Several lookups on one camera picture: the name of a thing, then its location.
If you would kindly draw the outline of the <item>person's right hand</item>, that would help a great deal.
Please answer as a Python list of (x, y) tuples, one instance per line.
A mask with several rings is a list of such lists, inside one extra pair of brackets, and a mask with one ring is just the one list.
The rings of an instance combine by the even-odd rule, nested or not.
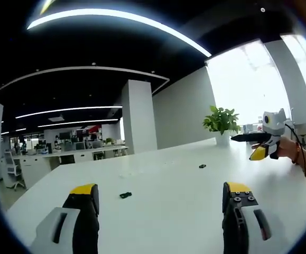
[[(255, 150), (257, 145), (253, 145), (252, 149)], [(290, 140), (286, 137), (280, 138), (280, 145), (277, 150), (278, 157), (287, 157), (293, 164), (298, 164), (301, 159), (301, 147), (298, 142)]]

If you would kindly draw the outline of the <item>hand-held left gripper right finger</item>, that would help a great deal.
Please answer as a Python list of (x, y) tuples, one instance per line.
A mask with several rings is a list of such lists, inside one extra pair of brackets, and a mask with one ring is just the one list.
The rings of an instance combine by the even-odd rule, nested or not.
[(224, 253), (277, 253), (277, 216), (244, 184), (222, 190)]

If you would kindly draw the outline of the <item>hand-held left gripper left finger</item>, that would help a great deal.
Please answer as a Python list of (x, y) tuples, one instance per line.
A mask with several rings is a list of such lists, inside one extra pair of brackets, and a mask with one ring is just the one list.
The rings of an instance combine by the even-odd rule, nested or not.
[(82, 185), (69, 193), (36, 227), (32, 253), (98, 253), (99, 191)]

